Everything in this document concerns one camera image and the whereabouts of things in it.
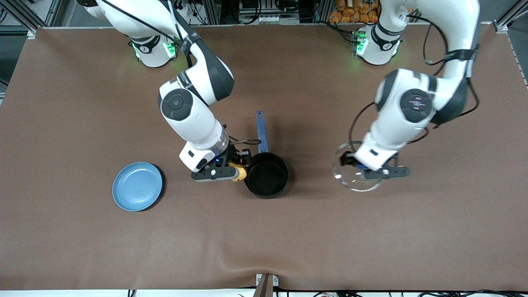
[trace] plate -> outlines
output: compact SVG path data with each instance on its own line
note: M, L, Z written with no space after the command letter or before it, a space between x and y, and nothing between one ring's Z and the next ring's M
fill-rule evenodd
M162 192L163 178L156 166L132 163L116 176L112 196L117 206L127 211L141 211L150 207Z

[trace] small saucepan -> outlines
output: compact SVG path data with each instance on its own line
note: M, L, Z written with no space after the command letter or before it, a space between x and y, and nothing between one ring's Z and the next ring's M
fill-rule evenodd
M288 167L277 155L268 152L264 113L257 114L257 134L260 140L259 153L251 158L248 177L244 179L246 186L253 195L262 199L279 196L288 183Z

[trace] table surface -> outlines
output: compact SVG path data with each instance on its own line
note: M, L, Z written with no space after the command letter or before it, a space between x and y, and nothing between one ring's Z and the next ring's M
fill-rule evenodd
M332 176L383 76L435 71L421 58L426 29L409 26L378 67L325 26L199 29L235 77L211 107L217 119L255 137L263 110L270 150L293 169L273 200L241 182L191 180L184 142L156 106L185 59L150 69L115 30L39 29L0 108L0 288L245 287L268 272L299 290L528 290L527 91L492 26L473 71L481 107L405 147L410 177L356 193ZM432 60L442 48L431 36ZM374 119L367 112L355 138ZM152 209L126 212L110 189L137 161L158 165L166 189Z

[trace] velcro strap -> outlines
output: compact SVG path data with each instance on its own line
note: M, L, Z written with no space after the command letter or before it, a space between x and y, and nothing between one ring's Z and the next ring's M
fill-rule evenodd
M191 46L198 40L202 40L202 38L196 32L187 35L187 37L185 37L180 43L180 50L182 50L184 55L189 55L189 52L191 51Z
M451 60L475 60L475 58L477 58L477 54L478 54L478 44L472 50L450 51L444 56L444 61L447 62Z

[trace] blue handle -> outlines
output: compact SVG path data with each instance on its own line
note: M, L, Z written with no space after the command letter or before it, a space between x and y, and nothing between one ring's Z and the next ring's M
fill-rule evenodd
M260 140L259 153L268 152L268 142L266 141L266 129L264 128L264 113L259 110L257 111L257 135Z

